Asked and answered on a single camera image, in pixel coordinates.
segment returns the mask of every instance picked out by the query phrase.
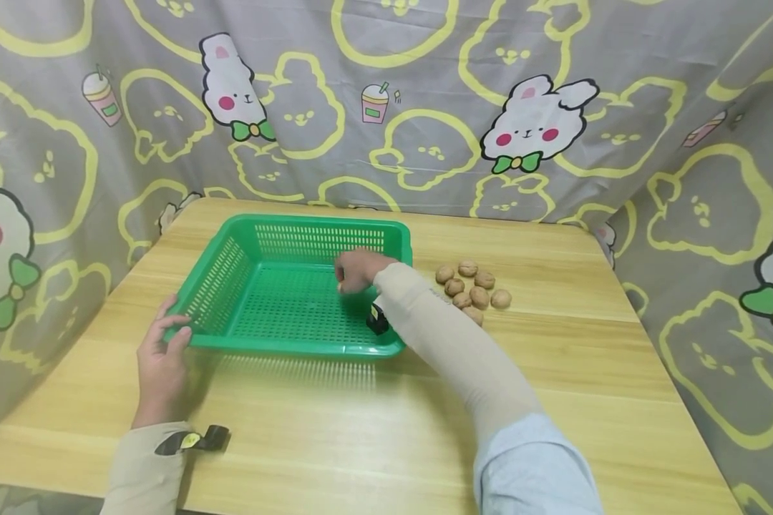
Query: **walnut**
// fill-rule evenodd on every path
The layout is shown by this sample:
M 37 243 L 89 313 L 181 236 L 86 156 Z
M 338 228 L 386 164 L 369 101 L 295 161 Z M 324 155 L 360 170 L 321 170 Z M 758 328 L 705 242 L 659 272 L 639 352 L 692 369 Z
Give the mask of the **walnut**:
M 472 260 L 462 261 L 458 264 L 458 273 L 463 277 L 474 277 L 478 273 L 478 264 Z
M 509 308 L 510 303 L 512 302 L 512 295 L 506 290 L 496 290 L 495 293 L 492 294 L 490 302 L 492 303 L 492 307 L 497 309 Z
M 443 286 L 443 291 L 450 297 L 455 297 L 458 293 L 464 291 L 464 282 L 459 280 L 459 278 L 448 280 Z
M 480 286 L 473 286 L 470 290 L 472 304 L 478 309 L 486 309 L 490 305 L 490 294 Z
M 477 308 L 473 308 L 471 305 L 468 308 L 462 309 L 464 311 L 464 314 L 469 316 L 469 318 L 472 319 L 476 324 L 479 326 L 484 325 L 484 313 L 481 313 L 481 311 Z
M 475 273 L 475 286 L 491 290 L 495 287 L 495 276 L 490 272 L 484 271 Z
M 455 270 L 451 266 L 442 266 L 435 272 L 435 282 L 439 284 L 446 284 L 453 277 L 455 277 Z
M 452 304 L 458 309 L 464 309 L 472 305 L 472 299 L 469 293 L 461 292 L 452 298 Z

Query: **right hand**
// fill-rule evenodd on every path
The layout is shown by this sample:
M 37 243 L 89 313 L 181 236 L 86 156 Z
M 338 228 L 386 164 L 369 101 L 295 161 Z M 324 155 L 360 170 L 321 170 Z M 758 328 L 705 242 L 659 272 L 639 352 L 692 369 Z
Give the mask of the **right hand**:
M 375 276 L 397 260 L 363 247 L 344 252 L 336 259 L 336 278 L 340 293 L 359 293 L 369 288 Z

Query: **cartoon drink cup print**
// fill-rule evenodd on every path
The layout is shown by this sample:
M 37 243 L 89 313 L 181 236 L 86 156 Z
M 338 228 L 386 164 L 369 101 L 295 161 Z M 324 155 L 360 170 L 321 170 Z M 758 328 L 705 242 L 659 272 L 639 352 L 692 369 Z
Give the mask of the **cartoon drink cup print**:
M 389 83 L 370 84 L 361 93 L 361 115 L 365 124 L 382 124 L 389 106 Z
M 111 127 L 120 121 L 122 113 L 115 91 L 112 90 L 109 78 L 100 71 L 100 67 L 97 67 L 94 74 L 89 74 L 83 79 L 83 97 L 94 107 L 106 125 Z

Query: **left hand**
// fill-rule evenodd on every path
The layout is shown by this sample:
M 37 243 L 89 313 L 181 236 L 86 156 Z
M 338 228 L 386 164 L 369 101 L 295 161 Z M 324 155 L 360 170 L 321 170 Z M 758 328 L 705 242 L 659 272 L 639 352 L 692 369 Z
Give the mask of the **left hand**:
M 132 429 L 185 419 L 183 401 L 188 371 L 183 353 L 189 346 L 192 330 L 184 325 L 169 343 L 163 342 L 169 327 L 190 322 L 184 315 L 166 316 L 176 302 L 177 296 L 173 294 L 160 304 L 155 321 L 137 348 L 140 403 Z

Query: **forearm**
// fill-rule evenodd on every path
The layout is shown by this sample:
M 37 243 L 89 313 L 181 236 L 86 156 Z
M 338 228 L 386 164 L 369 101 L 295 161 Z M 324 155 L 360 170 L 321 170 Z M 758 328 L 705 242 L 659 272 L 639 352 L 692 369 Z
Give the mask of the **forearm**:
M 377 273 L 374 283 L 395 331 L 461 396 L 479 445 L 542 410 L 515 363 L 481 327 L 437 296 L 418 272 L 396 263 Z
M 155 449 L 170 435 L 189 430 L 186 422 L 171 422 L 126 433 L 115 452 L 100 515 L 175 515 L 184 455 L 158 456 Z

